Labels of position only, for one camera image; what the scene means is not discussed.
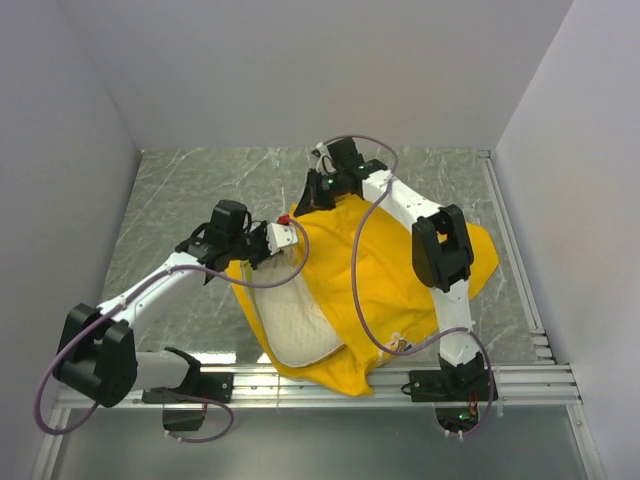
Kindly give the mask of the yellow printed pillowcase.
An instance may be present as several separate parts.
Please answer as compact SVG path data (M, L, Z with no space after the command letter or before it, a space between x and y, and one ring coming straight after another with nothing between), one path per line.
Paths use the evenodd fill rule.
M411 265L409 232L382 209L367 216L368 207L368 202L347 196L331 211L301 216L307 240L256 270L234 261L226 271L255 289L281 286L302 274L343 341L341 349L309 367L286 367L275 360L257 325L248 323L281 375L351 396L371 393L368 374L390 360L380 344L409 349L437 329L429 290Z

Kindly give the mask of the cream dotted foam pillow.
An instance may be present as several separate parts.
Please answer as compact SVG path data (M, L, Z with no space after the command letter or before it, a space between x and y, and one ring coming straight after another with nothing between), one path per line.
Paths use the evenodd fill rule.
M236 298L246 318L264 334L275 360L286 367L312 366L344 346L302 274L269 289L241 286Z

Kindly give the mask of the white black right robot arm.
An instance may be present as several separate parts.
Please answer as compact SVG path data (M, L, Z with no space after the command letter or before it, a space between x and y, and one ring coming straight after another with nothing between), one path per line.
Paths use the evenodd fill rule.
M404 184L395 165L366 160L356 136L335 136L317 144L317 164L307 173L297 215L328 211L339 197L356 195L370 202L367 214L382 209L411 235L411 262L417 279L429 290L439 332L441 393L418 390L414 398L466 401L497 394L486 348L473 330L470 278L474 252L462 210L442 206Z

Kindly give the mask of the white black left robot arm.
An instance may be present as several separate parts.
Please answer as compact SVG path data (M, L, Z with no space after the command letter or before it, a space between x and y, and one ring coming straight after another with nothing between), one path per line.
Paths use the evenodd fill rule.
M143 280L99 306L80 303L69 312L52 376L100 406L115 406L142 386L136 341L171 301L223 277L235 260L257 265L273 252L267 221L254 221L240 202L219 201L210 220Z

